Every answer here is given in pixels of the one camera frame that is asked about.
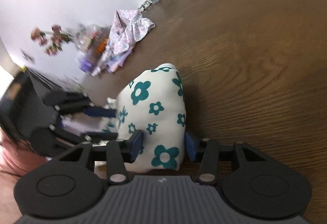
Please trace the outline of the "person's left hand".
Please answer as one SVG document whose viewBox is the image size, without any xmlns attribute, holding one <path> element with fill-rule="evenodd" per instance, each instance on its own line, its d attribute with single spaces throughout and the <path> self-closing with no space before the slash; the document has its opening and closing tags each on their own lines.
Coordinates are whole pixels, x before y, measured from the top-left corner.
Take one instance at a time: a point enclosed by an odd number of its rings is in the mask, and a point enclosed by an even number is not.
<svg viewBox="0 0 327 224">
<path fill-rule="evenodd" d="M 21 217 L 13 188 L 21 176 L 47 162 L 25 141 L 14 143 L 1 132 L 1 223 L 14 223 Z"/>
</svg>

